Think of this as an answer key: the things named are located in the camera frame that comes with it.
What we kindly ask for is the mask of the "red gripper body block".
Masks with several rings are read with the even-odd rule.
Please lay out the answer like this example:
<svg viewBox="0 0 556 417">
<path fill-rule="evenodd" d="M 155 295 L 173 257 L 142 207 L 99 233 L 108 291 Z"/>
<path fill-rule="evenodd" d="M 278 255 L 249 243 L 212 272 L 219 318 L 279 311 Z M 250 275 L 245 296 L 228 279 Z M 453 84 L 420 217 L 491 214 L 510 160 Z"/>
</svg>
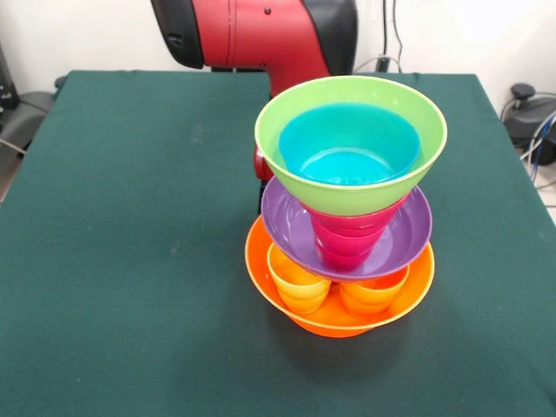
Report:
<svg viewBox="0 0 556 417">
<path fill-rule="evenodd" d="M 253 163 L 255 176 L 259 180 L 267 182 L 274 176 L 274 173 L 268 166 L 263 153 L 258 149 L 257 146 L 255 146 Z"/>
</svg>

